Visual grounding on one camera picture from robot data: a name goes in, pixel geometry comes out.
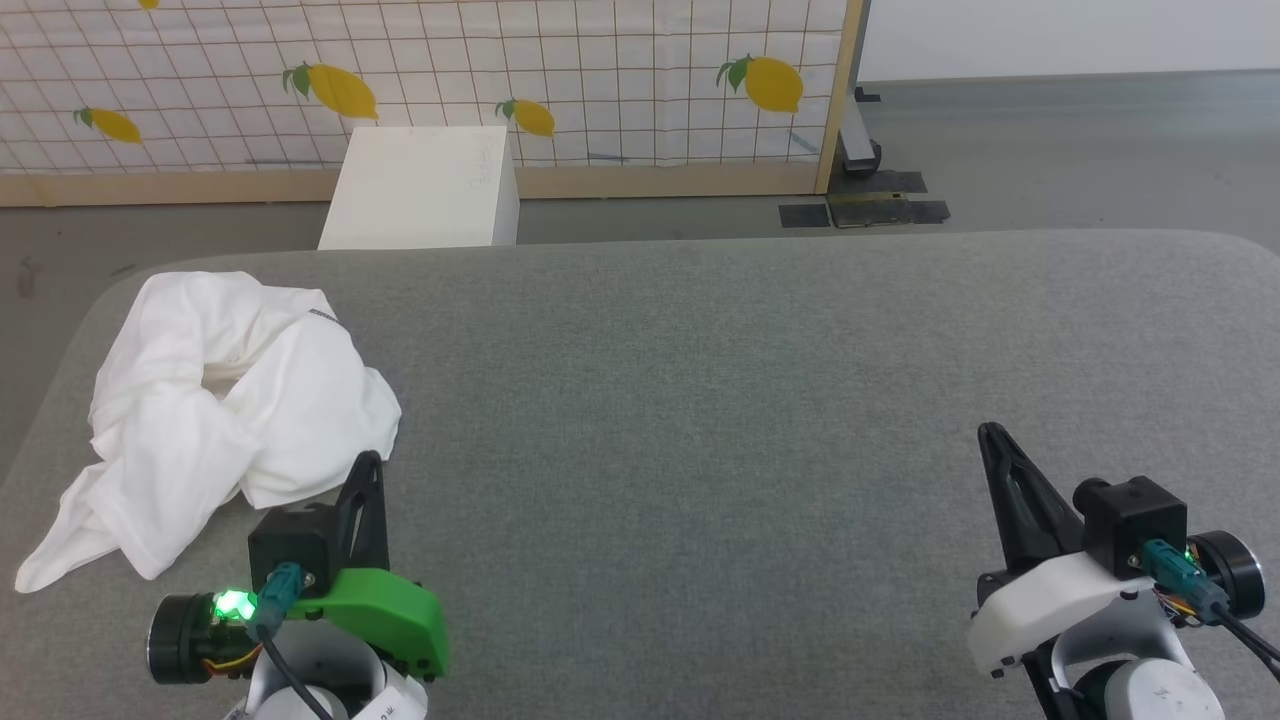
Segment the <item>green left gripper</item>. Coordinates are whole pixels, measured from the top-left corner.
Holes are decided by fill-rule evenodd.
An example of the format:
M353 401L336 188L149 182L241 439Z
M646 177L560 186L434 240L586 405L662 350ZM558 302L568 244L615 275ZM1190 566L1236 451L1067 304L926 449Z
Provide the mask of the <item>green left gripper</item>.
M337 568L329 592L298 600L289 620L328 620L370 644L411 676L451 670L451 643L440 601L390 569L383 457L362 451L335 502Z

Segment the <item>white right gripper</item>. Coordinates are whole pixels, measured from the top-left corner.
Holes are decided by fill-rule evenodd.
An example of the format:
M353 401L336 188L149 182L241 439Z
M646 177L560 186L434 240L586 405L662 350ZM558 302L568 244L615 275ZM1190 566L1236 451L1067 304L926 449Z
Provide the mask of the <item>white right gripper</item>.
M1006 659L1021 664L1044 643L1052 644L1057 682L1075 665L1162 657L1164 610L1153 582L1119 580L1078 553L1082 519L1021 446L997 421L980 424L977 437L1006 571L1028 571L988 596L972 620L966 647L978 670L992 673Z

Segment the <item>white t-shirt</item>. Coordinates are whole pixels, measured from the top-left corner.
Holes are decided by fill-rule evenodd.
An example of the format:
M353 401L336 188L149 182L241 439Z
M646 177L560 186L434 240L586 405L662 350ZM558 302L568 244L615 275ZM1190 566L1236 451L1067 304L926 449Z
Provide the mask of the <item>white t-shirt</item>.
M236 496L255 509L338 487L393 450L401 406L324 292L243 272L166 272L142 284L95 377L96 464L15 573L28 594L120 552L147 580Z

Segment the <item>white paper label tag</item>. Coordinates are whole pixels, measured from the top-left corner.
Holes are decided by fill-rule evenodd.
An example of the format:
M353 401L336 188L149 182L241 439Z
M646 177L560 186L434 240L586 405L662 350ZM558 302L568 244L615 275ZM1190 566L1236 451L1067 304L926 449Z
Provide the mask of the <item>white paper label tag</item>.
M351 720L428 720L430 700L426 687L384 665L381 689Z

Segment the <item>long black floor plate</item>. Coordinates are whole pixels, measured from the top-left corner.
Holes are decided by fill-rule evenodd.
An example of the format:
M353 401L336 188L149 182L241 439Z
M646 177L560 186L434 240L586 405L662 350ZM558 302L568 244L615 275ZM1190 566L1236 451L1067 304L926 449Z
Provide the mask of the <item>long black floor plate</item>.
M950 217L946 201L887 199L828 200L829 217L837 228L943 224Z

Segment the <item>white box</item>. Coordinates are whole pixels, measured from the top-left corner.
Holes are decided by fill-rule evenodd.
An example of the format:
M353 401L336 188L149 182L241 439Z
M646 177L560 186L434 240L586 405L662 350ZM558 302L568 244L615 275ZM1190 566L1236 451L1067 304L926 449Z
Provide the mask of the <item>white box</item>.
M317 247L465 249L513 245L520 196L498 126L353 131Z

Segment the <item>black floor mat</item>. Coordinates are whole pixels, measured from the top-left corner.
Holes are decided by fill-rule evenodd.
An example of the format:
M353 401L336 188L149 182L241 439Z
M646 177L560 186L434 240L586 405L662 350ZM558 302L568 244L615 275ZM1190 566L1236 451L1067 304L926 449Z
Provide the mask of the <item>black floor mat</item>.
M918 170L877 170L873 173L838 173L833 176L828 195L860 193L928 193L929 190Z

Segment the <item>metal partition foot with caster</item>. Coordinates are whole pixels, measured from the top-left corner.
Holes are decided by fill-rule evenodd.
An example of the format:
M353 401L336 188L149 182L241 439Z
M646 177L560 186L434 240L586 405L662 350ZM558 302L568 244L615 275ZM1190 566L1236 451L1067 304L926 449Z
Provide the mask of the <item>metal partition foot with caster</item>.
M850 178L869 178L881 168L882 149L869 136L860 113L864 101L878 102L879 95L865 95L859 86L847 92L838 131L838 164Z

